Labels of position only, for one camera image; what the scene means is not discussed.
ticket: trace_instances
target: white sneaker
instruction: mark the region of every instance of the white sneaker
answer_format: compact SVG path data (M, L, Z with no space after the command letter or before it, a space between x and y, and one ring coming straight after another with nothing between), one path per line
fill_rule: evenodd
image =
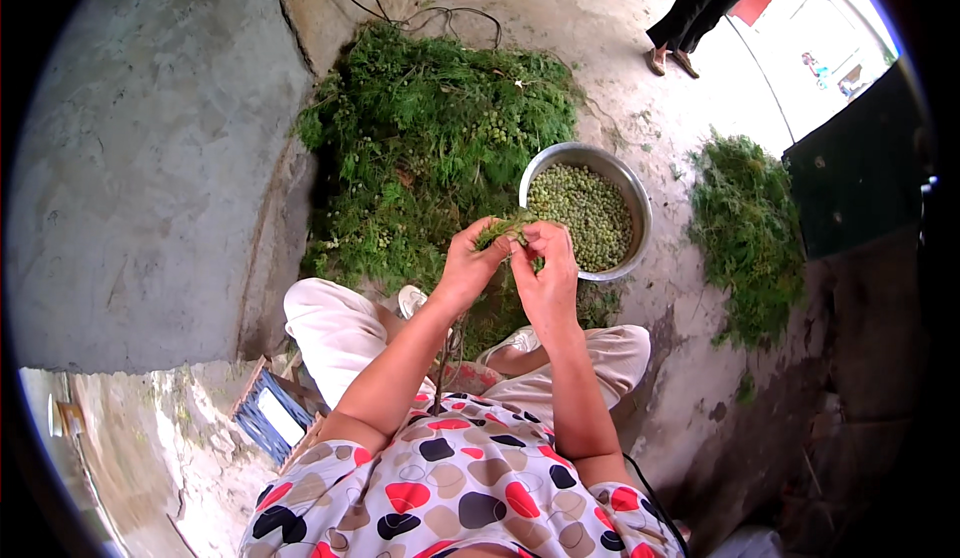
M400 292L396 294L396 301L400 304L400 313L408 321L426 304L427 295L413 285L403 285Z
M487 360L490 359L494 352L506 346L512 346L526 354L527 352L533 352L536 348L540 348L541 342L537 337L537 334L534 332L534 327L530 324L527 324L526 326L522 326L515 330L513 333L508 335L506 339L496 344L492 348L480 352L480 355L478 355L477 359L474 361L477 364L487 366Z

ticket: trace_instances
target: black pants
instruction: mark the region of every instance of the black pants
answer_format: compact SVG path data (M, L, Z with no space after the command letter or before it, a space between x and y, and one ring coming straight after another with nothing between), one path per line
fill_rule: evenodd
M676 0L657 24L647 29L654 48L692 52L700 38L740 0Z

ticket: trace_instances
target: shoe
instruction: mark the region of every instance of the shoe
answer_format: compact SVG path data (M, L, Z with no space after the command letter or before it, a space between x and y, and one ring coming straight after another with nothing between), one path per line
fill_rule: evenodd
M666 70L664 67L657 62L657 50L656 48L647 52L647 65L650 66L650 71L653 71L657 75L663 77L666 75Z
M537 334L534 332L534 327L530 324L527 324L526 326L522 326L515 330L513 333L508 335L506 339L496 344L492 348L481 351L480 355L477 356L477 359L474 360L474 362L481 366L487 366L487 360L494 355L494 352L506 346L513 346L525 354L527 352L533 352L536 348L540 348L541 342L537 337Z
M396 294L396 301L400 304L400 313L408 321L426 304L427 295L413 285L403 285L400 292Z
M673 58L677 62L677 64L680 65L684 71L686 71L688 75L690 75L694 79L700 78L700 73L693 69L693 64L690 63L690 58L688 56L684 56L683 54L678 54L677 52L673 52L670 54L670 57Z

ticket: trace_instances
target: foot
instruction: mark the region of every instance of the foot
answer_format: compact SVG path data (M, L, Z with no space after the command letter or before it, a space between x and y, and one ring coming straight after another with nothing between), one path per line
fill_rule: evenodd
M682 52L680 50L677 50L676 52L673 52L672 54L670 54L670 56L675 61L677 61L677 64L679 64L683 68L683 70L686 71L686 73L689 74L691 77L693 77L694 79L700 78L700 73L697 72L693 68L693 64L690 63L690 54L688 54L687 52Z
M527 324L515 330L500 343L478 355L476 363L486 366L494 354L497 354L498 358L515 358L533 352L540 346L540 339L538 339L537 334L534 333L534 327Z
M650 71L657 75L666 75L666 46L647 52L647 65L650 66Z
M408 321L417 311L426 304L427 295L413 285L404 285L396 295L400 304L400 314Z

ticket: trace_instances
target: woman's right hand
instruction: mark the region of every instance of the woman's right hand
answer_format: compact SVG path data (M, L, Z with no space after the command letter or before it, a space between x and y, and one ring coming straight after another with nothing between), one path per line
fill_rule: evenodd
M523 228L524 248L510 241L510 267L516 289L536 336L549 354L551 346L583 342L577 323L577 262L573 241L564 226L538 221ZM543 257L545 264L534 273L531 263Z

